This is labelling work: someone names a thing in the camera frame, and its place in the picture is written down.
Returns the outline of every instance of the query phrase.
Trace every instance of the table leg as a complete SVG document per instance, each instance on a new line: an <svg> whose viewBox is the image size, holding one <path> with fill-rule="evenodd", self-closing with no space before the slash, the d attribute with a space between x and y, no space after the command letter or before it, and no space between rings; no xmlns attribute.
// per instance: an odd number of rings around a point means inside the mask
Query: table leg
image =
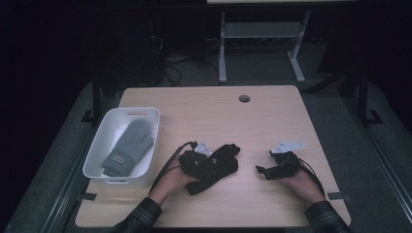
<svg viewBox="0 0 412 233"><path fill-rule="evenodd" d="M306 26L309 21L309 16L310 16L311 11L306 11L305 15L303 17L302 22L300 23L299 29L297 31L296 35L296 44L294 45L294 48L292 51L288 51L288 58L291 63L291 66L293 68L294 75L296 76L296 79L300 83L305 82L305 77L303 76L303 73L300 69L299 63L297 62L297 54L300 49L300 45L302 44L303 36L305 35L306 31Z"/></svg>

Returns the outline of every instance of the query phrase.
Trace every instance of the gray glove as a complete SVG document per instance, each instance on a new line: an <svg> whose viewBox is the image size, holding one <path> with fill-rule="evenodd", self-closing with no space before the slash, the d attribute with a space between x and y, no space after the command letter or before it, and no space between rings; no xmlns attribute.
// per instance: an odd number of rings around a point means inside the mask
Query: gray glove
<svg viewBox="0 0 412 233"><path fill-rule="evenodd" d="M103 174L109 177L128 177L152 145L154 140L151 131L151 125L145 120L130 122L103 161Z"/></svg>

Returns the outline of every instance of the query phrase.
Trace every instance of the plaid sleeve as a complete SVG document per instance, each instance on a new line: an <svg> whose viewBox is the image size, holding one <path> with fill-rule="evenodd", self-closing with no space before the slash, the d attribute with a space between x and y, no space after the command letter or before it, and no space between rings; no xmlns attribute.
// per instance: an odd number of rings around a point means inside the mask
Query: plaid sleeve
<svg viewBox="0 0 412 233"><path fill-rule="evenodd" d="M305 210L305 215L316 233L352 232L342 217L327 201L318 202L308 207Z"/></svg>
<svg viewBox="0 0 412 233"><path fill-rule="evenodd" d="M150 232L160 215L160 206L155 201L147 197L143 199L143 201L127 216L125 220L114 226L111 232Z"/></svg>

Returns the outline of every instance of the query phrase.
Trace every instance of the table hole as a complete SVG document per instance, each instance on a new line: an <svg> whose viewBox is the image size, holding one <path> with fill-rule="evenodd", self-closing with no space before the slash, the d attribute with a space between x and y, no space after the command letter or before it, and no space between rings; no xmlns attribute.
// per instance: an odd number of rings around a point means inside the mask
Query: table hole
<svg viewBox="0 0 412 233"><path fill-rule="evenodd" d="M239 96L239 101L242 103L248 103L251 101L251 97L249 97L249 95L241 95Z"/></svg>

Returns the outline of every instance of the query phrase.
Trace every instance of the person's right hand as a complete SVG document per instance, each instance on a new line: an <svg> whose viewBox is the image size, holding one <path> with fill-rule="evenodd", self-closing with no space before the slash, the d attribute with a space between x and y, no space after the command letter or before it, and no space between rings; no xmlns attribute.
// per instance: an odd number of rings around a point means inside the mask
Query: person's right hand
<svg viewBox="0 0 412 233"><path fill-rule="evenodd" d="M312 178L300 169L293 177L282 178L279 181L290 187L308 206L326 200Z"/></svg>

